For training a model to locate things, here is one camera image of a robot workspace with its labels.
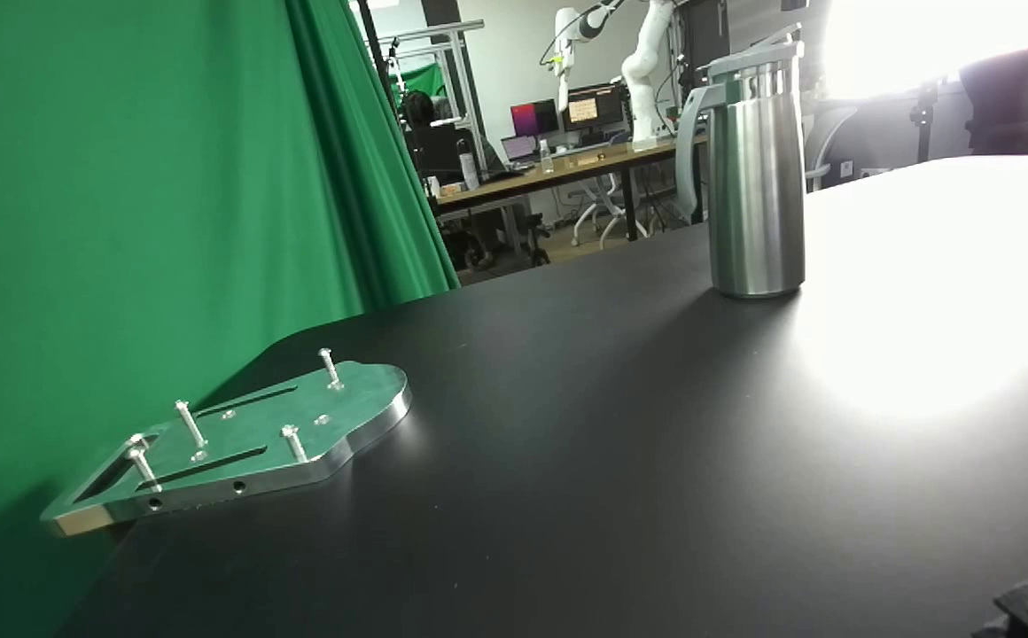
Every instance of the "metal standoff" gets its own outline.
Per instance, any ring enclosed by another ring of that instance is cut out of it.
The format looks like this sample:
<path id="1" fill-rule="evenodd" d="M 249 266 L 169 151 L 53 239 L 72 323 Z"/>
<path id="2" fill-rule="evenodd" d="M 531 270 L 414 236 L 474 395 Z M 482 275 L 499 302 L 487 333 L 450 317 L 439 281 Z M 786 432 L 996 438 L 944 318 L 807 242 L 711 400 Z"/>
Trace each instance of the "metal standoff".
<path id="1" fill-rule="evenodd" d="M 344 385 L 339 385 L 339 373 L 336 373 L 336 364 L 332 364 L 332 353 L 331 353 L 331 348 L 324 348 L 318 356 L 324 356 L 324 361 L 327 361 L 327 373 L 331 373 L 331 389 L 344 389 Z"/>
<path id="2" fill-rule="evenodd" d="M 134 472 L 146 480 L 146 481 L 160 481 L 149 457 L 146 457 L 146 447 L 127 447 L 127 461 L 134 466 Z"/>
<path id="3" fill-rule="evenodd" d="M 309 466 L 309 453 L 300 447 L 298 427 L 284 427 L 279 438 L 292 442 L 292 453 L 298 466 Z"/>
<path id="4" fill-rule="evenodd" d="M 154 452 L 154 440 L 146 432 L 134 432 L 134 438 L 127 438 L 127 452 L 149 453 Z"/>
<path id="5" fill-rule="evenodd" d="M 194 447 L 205 447 L 205 438 L 201 438 L 189 400 L 175 400 L 175 411 L 186 418 L 189 432 L 194 438 Z"/>

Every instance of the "stainless steel cylinder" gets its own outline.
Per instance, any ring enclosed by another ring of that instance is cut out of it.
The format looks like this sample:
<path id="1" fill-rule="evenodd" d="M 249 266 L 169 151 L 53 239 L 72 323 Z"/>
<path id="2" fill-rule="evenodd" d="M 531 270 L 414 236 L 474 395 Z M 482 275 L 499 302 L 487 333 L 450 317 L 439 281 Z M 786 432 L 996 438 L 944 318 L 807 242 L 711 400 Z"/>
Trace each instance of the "stainless steel cylinder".
<path id="1" fill-rule="evenodd" d="M 711 283 L 734 300 L 791 295 L 804 281 L 804 154 L 797 64 L 761 64 L 730 81 L 710 114 Z"/>

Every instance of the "desk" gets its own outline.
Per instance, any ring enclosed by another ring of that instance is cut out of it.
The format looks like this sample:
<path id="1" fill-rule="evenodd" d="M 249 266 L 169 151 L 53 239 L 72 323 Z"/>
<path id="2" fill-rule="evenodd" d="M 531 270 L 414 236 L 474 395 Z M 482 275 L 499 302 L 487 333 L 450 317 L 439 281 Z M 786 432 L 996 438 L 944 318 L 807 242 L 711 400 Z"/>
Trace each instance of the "desk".
<path id="1" fill-rule="evenodd" d="M 807 201 L 807 283 L 688 226 L 274 344 L 411 373 L 327 485 L 146 520 L 69 634 L 963 638 L 1028 577 L 1028 161 Z"/>
<path id="2" fill-rule="evenodd" d="M 597 151 L 563 154 L 563 155 L 552 155 L 551 165 L 541 165 L 530 174 L 493 181 L 493 186 L 482 186 L 474 193 L 442 190 L 437 199 L 437 214 L 488 207 L 488 201 L 519 199 L 530 193 L 558 190 L 566 181 L 584 181 L 597 174 L 625 174 L 628 239 L 634 242 L 638 239 L 634 236 L 638 199 L 634 199 L 630 174 L 643 165 L 657 165 L 657 161 L 674 155 L 674 151 L 676 151 L 674 138 L 667 138 L 667 142 L 643 142 L 643 146 L 628 142 L 628 146 L 597 146 Z"/>

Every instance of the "cable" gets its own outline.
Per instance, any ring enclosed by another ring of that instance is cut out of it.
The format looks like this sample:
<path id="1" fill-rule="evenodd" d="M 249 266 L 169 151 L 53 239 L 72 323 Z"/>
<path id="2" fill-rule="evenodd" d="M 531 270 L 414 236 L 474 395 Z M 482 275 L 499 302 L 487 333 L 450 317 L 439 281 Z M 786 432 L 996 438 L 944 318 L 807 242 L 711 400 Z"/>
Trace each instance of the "cable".
<path id="1" fill-rule="evenodd" d="M 547 43 L 540 67 L 547 67 L 552 76 L 552 67 L 547 64 L 551 51 L 558 48 L 559 37 L 570 37 L 573 25 L 584 22 L 584 14 L 570 17 L 559 31 L 552 31 L 552 40 Z"/>

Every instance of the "office chair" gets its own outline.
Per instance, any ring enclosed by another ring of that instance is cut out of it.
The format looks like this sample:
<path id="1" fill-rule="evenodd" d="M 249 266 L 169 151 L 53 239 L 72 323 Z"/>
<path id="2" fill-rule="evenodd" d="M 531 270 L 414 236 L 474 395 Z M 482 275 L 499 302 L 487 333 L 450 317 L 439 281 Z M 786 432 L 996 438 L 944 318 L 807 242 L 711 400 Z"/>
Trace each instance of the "office chair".
<path id="1" fill-rule="evenodd" d="M 971 154 L 1028 154 L 1028 51 L 971 64 L 961 81 L 975 110 Z"/>
<path id="2" fill-rule="evenodd" d="M 584 190 L 584 199 L 587 199 L 587 207 L 582 210 L 582 216 L 578 216 L 578 223 L 573 223 L 573 248 L 582 245 L 582 226 L 587 223 L 587 220 L 597 220 L 597 214 L 609 214 L 609 223 L 598 231 L 598 248 L 606 248 L 606 239 L 615 236 L 615 226 L 619 223 L 619 220 L 628 220 L 628 210 L 619 207 L 619 178 L 618 174 L 606 174 L 606 178 L 592 178 L 592 181 L 584 181 L 582 186 Z"/>

